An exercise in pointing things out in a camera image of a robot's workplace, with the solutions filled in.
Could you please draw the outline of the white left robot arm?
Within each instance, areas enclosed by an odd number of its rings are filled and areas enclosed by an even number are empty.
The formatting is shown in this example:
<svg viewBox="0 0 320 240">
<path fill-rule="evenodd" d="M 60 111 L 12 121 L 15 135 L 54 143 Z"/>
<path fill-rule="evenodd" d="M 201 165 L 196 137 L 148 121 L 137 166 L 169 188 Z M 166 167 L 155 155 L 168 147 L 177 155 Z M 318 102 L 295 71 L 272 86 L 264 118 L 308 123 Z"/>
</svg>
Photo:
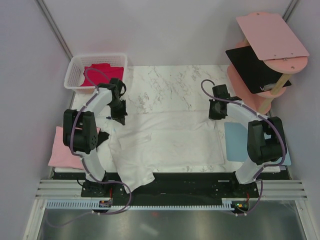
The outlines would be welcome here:
<svg viewBox="0 0 320 240">
<path fill-rule="evenodd" d="M 80 158 L 86 179 L 94 182 L 92 191 L 99 197 L 109 193 L 110 185 L 98 157 L 96 116 L 108 106 L 110 118 L 124 126 L 128 114 L 126 101 L 121 97 L 126 90 L 121 80 L 112 78 L 109 83 L 100 83 L 79 110 L 67 109 L 63 113 L 63 144 L 69 147 L 72 155 Z"/>
</svg>

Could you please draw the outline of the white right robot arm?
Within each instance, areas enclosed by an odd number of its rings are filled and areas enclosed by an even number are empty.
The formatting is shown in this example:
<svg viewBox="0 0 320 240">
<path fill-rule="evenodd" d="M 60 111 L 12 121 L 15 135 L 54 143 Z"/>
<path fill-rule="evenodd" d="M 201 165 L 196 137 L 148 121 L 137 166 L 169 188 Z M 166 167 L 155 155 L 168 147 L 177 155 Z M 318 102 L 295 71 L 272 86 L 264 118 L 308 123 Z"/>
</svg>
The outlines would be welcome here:
<svg viewBox="0 0 320 240">
<path fill-rule="evenodd" d="M 247 184 L 253 183 L 265 168 L 285 162 L 287 144 L 283 123 L 279 117 L 261 115 L 239 97 L 232 97 L 225 84 L 213 86 L 212 94 L 206 95 L 210 97 L 209 119 L 222 120 L 229 116 L 247 129 L 248 159 L 235 171 L 236 180 L 229 184 L 230 193 L 240 197 L 247 191 Z"/>
</svg>

